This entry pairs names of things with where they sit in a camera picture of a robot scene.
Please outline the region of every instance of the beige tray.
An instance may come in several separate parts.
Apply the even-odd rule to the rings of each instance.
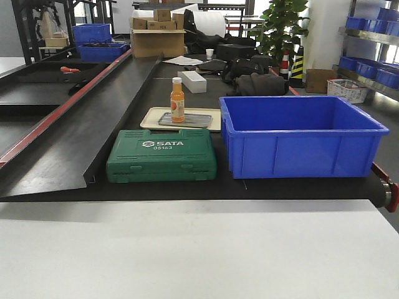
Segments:
[[[163,126],[159,125],[158,121],[165,112],[170,112],[170,107],[153,107],[149,109],[144,116],[140,127],[149,130],[180,130],[180,129],[196,129],[185,126]],[[219,132],[221,130],[221,114],[220,109],[207,109],[207,108],[185,108],[186,113],[211,115],[212,120],[207,127],[209,131]]]

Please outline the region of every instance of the paper cup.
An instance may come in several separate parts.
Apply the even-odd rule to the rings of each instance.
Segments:
[[[211,60],[213,55],[213,49],[206,49],[206,59]]]

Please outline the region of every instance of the orange handle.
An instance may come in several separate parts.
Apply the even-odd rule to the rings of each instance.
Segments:
[[[79,69],[70,69],[69,67],[61,67],[60,71],[63,72],[63,73],[77,73],[77,72],[80,72]]]

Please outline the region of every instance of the bottle label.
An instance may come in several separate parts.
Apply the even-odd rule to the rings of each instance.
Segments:
[[[170,107],[171,107],[171,117],[172,121],[176,118],[183,118],[185,115],[185,101],[174,101],[170,100]]]

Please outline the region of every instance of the white basket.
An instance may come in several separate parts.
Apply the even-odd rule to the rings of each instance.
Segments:
[[[352,104],[363,103],[368,92],[367,87],[347,79],[330,79],[327,84],[328,95],[338,95]]]

